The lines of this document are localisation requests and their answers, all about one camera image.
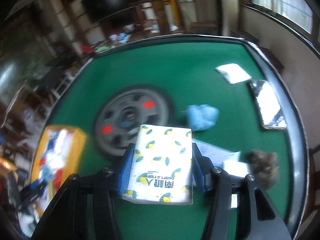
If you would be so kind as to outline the white folded cloth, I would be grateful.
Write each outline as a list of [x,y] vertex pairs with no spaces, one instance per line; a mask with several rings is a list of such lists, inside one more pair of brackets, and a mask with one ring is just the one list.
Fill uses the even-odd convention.
[[[231,176],[245,178],[250,174],[249,165],[247,163],[238,162],[235,160],[225,160],[223,162],[223,169]],[[238,196],[236,193],[231,195],[231,209],[238,207]]]

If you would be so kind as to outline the grey round table centre disc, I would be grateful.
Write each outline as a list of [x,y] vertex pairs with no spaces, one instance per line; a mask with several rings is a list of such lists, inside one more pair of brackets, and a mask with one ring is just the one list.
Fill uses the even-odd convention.
[[167,126],[175,123],[175,105],[163,89],[134,85],[117,91],[95,116],[93,138],[107,158],[121,157],[137,140],[141,125]]

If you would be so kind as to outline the yellow rimmed storage tray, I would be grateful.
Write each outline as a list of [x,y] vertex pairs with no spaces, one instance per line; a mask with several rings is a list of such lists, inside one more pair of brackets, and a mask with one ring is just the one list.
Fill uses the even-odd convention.
[[42,216],[60,186],[76,173],[85,148],[87,134],[80,128],[49,125],[41,135],[31,170],[30,187],[45,181],[42,196],[35,200],[35,209]]

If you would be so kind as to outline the black smartphone gold case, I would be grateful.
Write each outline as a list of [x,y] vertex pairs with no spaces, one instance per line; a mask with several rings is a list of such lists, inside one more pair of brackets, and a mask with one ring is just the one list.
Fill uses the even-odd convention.
[[253,96],[260,126],[269,130],[285,130],[287,123],[271,84],[265,80],[250,79],[248,87]]

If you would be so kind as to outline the white paper card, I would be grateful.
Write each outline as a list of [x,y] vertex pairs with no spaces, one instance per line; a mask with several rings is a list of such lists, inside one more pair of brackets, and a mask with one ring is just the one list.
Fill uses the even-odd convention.
[[251,79],[251,76],[236,63],[220,65],[215,69],[231,85],[248,81]]

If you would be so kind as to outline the black flat television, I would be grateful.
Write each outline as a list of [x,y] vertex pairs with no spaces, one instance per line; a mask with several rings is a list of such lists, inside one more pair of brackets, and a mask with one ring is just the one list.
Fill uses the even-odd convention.
[[135,4],[140,0],[82,0],[82,6],[92,22],[108,20],[112,25],[125,25],[133,21]]

